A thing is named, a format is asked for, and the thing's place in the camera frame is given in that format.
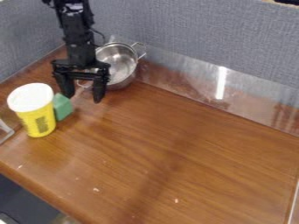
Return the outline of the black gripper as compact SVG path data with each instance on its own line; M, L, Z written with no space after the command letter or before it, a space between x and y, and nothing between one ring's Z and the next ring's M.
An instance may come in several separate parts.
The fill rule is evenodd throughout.
M62 94L71 98L75 95L74 80L94 81L94 102L100 103L106 96L110 81L110 64L95 60L86 66L72 65L66 59L51 62L52 76L59 84Z

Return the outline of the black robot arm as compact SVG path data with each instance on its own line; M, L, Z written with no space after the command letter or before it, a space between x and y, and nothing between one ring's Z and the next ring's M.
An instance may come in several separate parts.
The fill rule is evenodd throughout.
M52 76L62 94L75 95L75 80L92 82L94 102L100 103L106 96L110 81L110 64L96 58L92 25L94 14L90 0L42 0L55 10L63 29L67 59L51 62Z

